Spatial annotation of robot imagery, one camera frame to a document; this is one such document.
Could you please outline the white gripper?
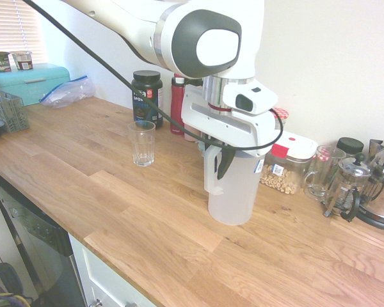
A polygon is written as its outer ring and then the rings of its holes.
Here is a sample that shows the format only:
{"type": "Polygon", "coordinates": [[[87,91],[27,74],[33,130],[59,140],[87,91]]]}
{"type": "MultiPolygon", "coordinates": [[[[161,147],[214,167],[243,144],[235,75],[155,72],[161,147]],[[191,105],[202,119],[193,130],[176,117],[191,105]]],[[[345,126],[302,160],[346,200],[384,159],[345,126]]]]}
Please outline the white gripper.
{"type": "MultiPolygon", "coordinates": [[[[225,86],[226,105],[229,112],[216,114],[209,101],[204,99],[202,88],[187,85],[182,104],[182,121],[230,146],[239,147],[246,153],[260,157],[275,142],[275,117],[270,111],[277,103],[277,94],[261,84],[228,84],[225,86]]],[[[209,143],[197,141],[201,156],[209,143]]],[[[235,157],[235,150],[221,149],[217,179],[221,180],[235,157]]]]}

